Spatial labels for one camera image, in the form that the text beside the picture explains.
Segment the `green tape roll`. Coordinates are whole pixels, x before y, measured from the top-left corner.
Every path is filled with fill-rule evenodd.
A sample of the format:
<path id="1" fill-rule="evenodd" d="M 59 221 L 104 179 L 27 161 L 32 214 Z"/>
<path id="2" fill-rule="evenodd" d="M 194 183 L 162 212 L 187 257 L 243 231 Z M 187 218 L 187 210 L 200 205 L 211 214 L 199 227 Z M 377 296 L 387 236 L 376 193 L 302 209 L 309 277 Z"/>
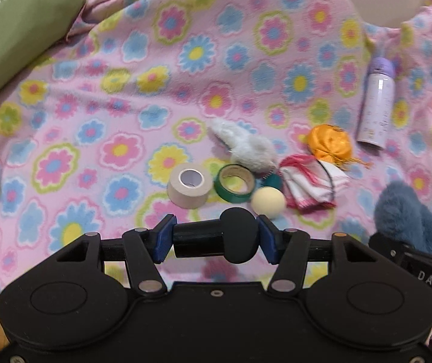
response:
<path id="1" fill-rule="evenodd" d="M 237 164 L 224 165 L 213 183 L 217 195 L 230 203 L 247 202 L 254 192 L 256 180 L 253 173 Z"/>

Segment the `lavender white water bottle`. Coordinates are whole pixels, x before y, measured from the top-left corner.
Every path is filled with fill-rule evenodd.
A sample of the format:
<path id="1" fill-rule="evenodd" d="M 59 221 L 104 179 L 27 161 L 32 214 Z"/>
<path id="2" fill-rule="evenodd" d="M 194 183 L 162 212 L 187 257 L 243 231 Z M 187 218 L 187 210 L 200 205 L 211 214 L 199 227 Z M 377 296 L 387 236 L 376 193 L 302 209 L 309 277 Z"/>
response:
<path id="1" fill-rule="evenodd" d="M 357 141 L 385 148 L 395 100 L 395 69 L 384 57 L 375 57 L 368 67 Z"/>

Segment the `beige tape roll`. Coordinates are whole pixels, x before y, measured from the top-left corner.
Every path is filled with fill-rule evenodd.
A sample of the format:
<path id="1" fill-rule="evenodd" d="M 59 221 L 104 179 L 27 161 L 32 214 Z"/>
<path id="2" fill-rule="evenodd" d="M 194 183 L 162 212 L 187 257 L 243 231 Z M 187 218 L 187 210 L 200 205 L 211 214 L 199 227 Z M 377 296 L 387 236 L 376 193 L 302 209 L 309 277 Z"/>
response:
<path id="1" fill-rule="evenodd" d="M 196 209 L 208 200 L 213 177 L 202 165 L 182 163 L 175 166 L 167 183 L 167 195 L 178 207 Z"/>

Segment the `orange satin pouch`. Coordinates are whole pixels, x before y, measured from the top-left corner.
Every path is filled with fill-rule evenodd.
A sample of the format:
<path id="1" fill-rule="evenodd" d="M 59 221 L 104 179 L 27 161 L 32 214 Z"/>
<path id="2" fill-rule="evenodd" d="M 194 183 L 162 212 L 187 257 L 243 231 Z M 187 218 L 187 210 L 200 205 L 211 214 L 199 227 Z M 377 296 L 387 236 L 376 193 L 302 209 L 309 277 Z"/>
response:
<path id="1" fill-rule="evenodd" d="M 347 171 L 351 164 L 360 164 L 367 169 L 372 167 L 371 162 L 353 156 L 350 137 L 339 126 L 323 124 L 313 127 L 307 135 L 307 146 L 319 161 L 331 163 L 343 171 Z"/>

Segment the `teal keychain tag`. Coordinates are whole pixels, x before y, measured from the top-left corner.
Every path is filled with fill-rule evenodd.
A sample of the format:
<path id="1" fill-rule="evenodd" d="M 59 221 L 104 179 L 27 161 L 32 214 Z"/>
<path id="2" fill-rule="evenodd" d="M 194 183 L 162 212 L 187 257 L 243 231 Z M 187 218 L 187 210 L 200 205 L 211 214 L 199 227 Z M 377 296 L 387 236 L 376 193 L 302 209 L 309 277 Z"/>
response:
<path id="1" fill-rule="evenodd" d="M 283 181 L 279 174 L 272 173 L 262 180 L 262 186 L 263 187 L 271 187 L 275 188 L 279 191 L 283 191 Z"/>

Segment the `pink white cloth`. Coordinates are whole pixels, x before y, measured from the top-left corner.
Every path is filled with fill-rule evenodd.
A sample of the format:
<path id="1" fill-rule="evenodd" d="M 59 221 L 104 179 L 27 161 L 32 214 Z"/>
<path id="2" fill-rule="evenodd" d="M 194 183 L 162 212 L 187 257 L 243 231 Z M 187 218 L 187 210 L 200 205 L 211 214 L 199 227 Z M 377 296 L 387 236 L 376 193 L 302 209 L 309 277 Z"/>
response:
<path id="1" fill-rule="evenodd" d="M 337 197 L 349 187 L 349 177 L 339 167 L 312 155 L 284 158 L 278 173 L 287 206 L 305 213 L 336 206 Z"/>

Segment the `blue fluffy scrunchie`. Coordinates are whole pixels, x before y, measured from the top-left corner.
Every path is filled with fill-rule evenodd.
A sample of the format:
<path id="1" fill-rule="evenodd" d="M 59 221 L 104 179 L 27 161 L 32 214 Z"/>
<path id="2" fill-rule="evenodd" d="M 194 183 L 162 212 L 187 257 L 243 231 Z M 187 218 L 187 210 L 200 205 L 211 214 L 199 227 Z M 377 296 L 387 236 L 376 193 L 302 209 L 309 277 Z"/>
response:
<path id="1" fill-rule="evenodd" d="M 432 213 L 402 180 L 389 183 L 374 208 L 378 233 L 432 255 Z"/>

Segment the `white fluffy plush toy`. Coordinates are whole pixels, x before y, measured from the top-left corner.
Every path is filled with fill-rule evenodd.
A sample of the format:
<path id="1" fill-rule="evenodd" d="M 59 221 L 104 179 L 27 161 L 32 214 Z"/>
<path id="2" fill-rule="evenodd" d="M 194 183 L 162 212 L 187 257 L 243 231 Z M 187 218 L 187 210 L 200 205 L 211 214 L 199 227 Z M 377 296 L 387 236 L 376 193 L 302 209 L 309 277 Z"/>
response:
<path id="1" fill-rule="evenodd" d="M 228 147 L 233 163 L 259 174 L 277 166 L 276 150 L 263 135 L 251 134 L 234 121 L 222 118 L 211 119 L 209 128 Z"/>

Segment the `black cylindrical foam object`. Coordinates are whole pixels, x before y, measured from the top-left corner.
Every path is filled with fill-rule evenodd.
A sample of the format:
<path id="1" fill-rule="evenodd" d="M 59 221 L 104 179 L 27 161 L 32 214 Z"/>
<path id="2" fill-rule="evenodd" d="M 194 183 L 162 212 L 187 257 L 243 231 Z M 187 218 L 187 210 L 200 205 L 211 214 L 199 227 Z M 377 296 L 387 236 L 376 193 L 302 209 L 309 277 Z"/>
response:
<path id="1" fill-rule="evenodd" d="M 177 224 L 172 232 L 176 257 L 223 256 L 237 265 L 254 257 L 258 241 L 258 222 L 241 207 L 226 209 L 218 219 Z"/>

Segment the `pink floral fleece blanket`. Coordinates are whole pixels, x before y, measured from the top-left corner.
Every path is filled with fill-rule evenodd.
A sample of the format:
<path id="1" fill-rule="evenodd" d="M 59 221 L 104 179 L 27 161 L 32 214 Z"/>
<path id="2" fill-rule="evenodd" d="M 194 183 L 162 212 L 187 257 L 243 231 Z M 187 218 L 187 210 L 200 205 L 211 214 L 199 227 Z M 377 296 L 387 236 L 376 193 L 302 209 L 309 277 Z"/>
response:
<path id="1" fill-rule="evenodd" d="M 355 135 L 368 63 L 396 69 L 389 135 L 337 205 L 276 223 L 366 242 L 383 188 L 402 179 L 432 213 L 432 0 L 397 28 L 364 22 L 350 0 L 86 0 L 58 44 L 0 92 L 0 288 L 88 232 L 117 238 L 164 215 L 213 218 L 167 197 L 172 169 L 230 161 L 211 120 L 302 153 L 312 128 Z"/>

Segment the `cream foam ball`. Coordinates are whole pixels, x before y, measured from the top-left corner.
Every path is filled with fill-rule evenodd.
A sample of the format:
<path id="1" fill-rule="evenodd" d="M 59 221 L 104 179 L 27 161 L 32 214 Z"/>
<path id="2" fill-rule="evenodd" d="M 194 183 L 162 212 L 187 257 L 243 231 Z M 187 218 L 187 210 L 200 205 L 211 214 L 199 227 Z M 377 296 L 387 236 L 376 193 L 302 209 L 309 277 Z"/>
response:
<path id="1" fill-rule="evenodd" d="M 254 192 L 250 205 L 255 214 L 265 215 L 272 220 L 280 216 L 286 209 L 286 199 L 280 190 L 263 186 Z"/>

